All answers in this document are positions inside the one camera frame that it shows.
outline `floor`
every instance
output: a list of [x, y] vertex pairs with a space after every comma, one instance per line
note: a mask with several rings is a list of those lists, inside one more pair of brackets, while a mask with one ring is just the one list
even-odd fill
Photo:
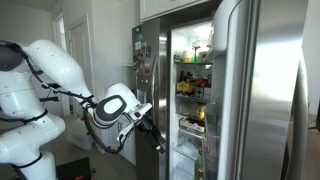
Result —
[[[310, 115], [310, 126], [314, 126], [316, 117]], [[41, 150], [50, 151], [55, 155], [56, 165], [68, 163], [84, 157], [90, 158], [90, 166], [95, 168], [97, 173], [93, 180], [135, 180], [135, 166], [120, 155], [101, 154], [93, 146], [91, 151], [82, 150], [66, 140], [70, 128], [70, 118], [66, 118], [67, 129], [52, 142], [44, 145]], [[308, 131], [308, 142], [305, 164], [302, 172], [302, 180], [320, 179], [320, 133], [317, 130]], [[0, 180], [8, 180], [15, 176], [10, 165], [0, 165]]]
[[[50, 151], [54, 154], [56, 165], [89, 157], [91, 168], [95, 168], [96, 170], [96, 173], [92, 176], [92, 180], [136, 179], [135, 166], [121, 155], [102, 154], [95, 146], [92, 147], [91, 151], [85, 151], [69, 143], [66, 137], [72, 119], [70, 117], [65, 119], [67, 124], [66, 131], [57, 139], [41, 147], [42, 151]], [[15, 174], [10, 165], [0, 164], [0, 180], [9, 180]]]

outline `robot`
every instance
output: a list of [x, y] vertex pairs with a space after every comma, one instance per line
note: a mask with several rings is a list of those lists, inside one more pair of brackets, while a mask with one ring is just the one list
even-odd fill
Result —
[[[45, 73], [65, 91], [43, 82], [39, 74]], [[126, 138], [135, 128], [144, 132], [150, 145], [165, 152], [159, 130], [145, 115], [150, 103], [141, 104], [128, 87], [118, 83], [111, 86], [105, 98], [98, 101], [88, 90], [81, 67], [67, 52], [48, 40], [37, 40], [30, 46], [0, 41], [0, 107], [10, 119], [0, 120], [24, 123], [0, 135], [0, 163], [10, 163], [25, 179], [55, 180], [54, 157], [40, 152], [40, 146], [55, 139], [65, 130], [64, 121], [41, 104], [31, 84], [35, 76], [44, 88], [73, 96], [84, 109], [85, 124], [94, 142], [109, 153], [122, 150]], [[94, 133], [88, 120], [101, 129], [110, 128], [124, 115], [130, 125], [123, 129], [117, 140], [118, 149], [112, 149]]]

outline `refrigerator door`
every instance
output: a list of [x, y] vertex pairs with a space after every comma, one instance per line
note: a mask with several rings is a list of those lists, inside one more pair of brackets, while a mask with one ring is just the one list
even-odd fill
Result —
[[[133, 50], [140, 54], [137, 67], [136, 88], [140, 102], [149, 102], [152, 109], [148, 118], [167, 137], [167, 36], [161, 19], [148, 21], [133, 29]], [[166, 153], [152, 149], [144, 135], [136, 131], [137, 179], [166, 179]]]
[[231, 13], [219, 180], [280, 179], [306, 11], [307, 1], [242, 0]]

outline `white cabinet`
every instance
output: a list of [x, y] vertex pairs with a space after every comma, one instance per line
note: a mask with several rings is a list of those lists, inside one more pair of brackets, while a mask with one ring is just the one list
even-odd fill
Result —
[[[128, 120], [121, 116], [118, 121], [111, 127], [111, 143], [113, 148], [117, 148], [119, 146], [119, 142], [117, 141], [117, 137], [121, 130], [129, 126]], [[135, 133], [131, 132], [131, 135], [127, 138], [123, 150], [120, 154], [130, 161], [132, 164], [136, 164], [136, 148], [135, 148]]]
[[206, 1], [209, 0], [140, 0], [140, 21], [144, 22]]
[[132, 66], [131, 29], [139, 25], [139, 1], [122, 0], [119, 2], [120, 46], [122, 66]]

